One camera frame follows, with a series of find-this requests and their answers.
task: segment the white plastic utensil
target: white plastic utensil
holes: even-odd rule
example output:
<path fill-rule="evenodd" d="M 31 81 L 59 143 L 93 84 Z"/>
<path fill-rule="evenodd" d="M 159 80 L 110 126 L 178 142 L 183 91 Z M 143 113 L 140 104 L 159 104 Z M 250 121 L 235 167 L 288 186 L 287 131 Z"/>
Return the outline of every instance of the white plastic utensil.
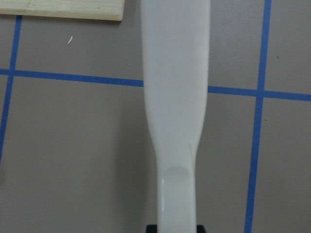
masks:
<path fill-rule="evenodd" d="M 209 8 L 210 0 L 141 0 L 158 233 L 196 233 L 195 157 L 207 101 Z"/>

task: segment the small white debris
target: small white debris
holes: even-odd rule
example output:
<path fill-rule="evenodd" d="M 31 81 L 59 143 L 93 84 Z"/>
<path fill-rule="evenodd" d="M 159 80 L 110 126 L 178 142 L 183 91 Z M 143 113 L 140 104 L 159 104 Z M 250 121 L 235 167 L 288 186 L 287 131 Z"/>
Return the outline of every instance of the small white debris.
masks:
<path fill-rule="evenodd" d="M 67 42 L 67 44 L 69 44 L 73 39 L 73 35 L 70 37 L 69 41 Z"/>

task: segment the blue line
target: blue line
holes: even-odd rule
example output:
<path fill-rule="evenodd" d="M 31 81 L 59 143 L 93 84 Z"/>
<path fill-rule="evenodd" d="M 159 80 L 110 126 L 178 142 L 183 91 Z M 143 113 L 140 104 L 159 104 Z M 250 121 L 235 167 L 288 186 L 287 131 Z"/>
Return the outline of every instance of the blue line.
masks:
<path fill-rule="evenodd" d="M 87 83 L 105 83 L 105 84 L 125 85 L 125 86 L 141 86 L 141 87 L 143 86 L 142 80 L 117 79 L 117 78 L 107 78 L 107 77 L 87 76 L 87 75 L 46 73 L 46 72 L 24 71 L 24 70 L 15 70 L 14 75 L 29 78 L 39 78 L 39 79 L 79 81 Z"/>
<path fill-rule="evenodd" d="M 13 81 L 14 81 L 13 73 L 14 73 L 14 69 L 16 66 L 16 60 L 17 60 L 17 51 L 18 51 L 19 35 L 20 35 L 20 29 L 21 29 L 21 21 L 22 21 L 22 16 L 17 16 L 16 22 L 15 22 L 15 32 L 14 32 L 14 39 L 13 39 L 13 46 L 12 46 L 12 53 L 11 53 L 10 70 L 8 71 L 9 76 L 8 76 L 8 80 L 6 84 L 5 98 L 4 98 L 2 118 L 1 118 L 1 124 L 0 124 L 0 162 L 1 162 L 3 144 L 4 144 L 4 138 L 5 138 L 5 129 L 6 129 L 9 108 L 10 108 L 10 100 L 11 100 L 11 95 L 12 95 L 12 88 L 13 88 Z"/>
<path fill-rule="evenodd" d="M 232 87 L 221 87 L 221 86 L 208 86 L 207 91 L 209 93 L 229 94 L 229 95 L 238 95 L 238 96 L 256 96 L 257 95 L 257 90 L 232 88 Z"/>
<path fill-rule="evenodd" d="M 289 92 L 264 91 L 264 97 L 283 100 L 311 101 L 310 94 L 298 94 Z"/>
<path fill-rule="evenodd" d="M 257 85 L 258 95 L 256 98 L 256 106 L 255 106 L 252 154 L 251 154 L 251 163 L 250 163 L 249 180 L 248 180 L 248 193 L 247 193 L 244 233 L 251 233 L 252 225 L 253 225 L 256 179 L 257 179 L 257 168 L 258 168 L 259 146 L 260 146 L 260 130 L 261 130 L 262 107 L 263 107 L 263 95 L 264 95 L 264 84 L 265 84 L 267 55 L 268 55 L 271 1 L 272 0 L 265 0 L 265 3 L 264 3 L 259 72 L 258 72 L 258 85 Z"/>
<path fill-rule="evenodd" d="M 8 69 L 0 69 L 0 75 L 8 75 L 9 70 Z"/>

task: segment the white spatula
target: white spatula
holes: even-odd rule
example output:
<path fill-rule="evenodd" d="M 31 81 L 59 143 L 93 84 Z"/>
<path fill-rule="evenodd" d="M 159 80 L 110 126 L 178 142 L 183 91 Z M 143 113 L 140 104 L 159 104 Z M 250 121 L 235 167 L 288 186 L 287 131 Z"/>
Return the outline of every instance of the white spatula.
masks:
<path fill-rule="evenodd" d="M 209 0 L 141 0 L 158 233 L 196 233 L 195 157 L 207 102 Z"/>

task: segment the wooden block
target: wooden block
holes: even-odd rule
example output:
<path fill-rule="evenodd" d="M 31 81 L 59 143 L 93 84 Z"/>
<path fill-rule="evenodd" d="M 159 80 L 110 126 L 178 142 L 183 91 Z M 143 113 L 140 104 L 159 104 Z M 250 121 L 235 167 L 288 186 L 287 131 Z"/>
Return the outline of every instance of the wooden block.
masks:
<path fill-rule="evenodd" d="M 121 21 L 124 0 L 0 0 L 0 14 Z"/>

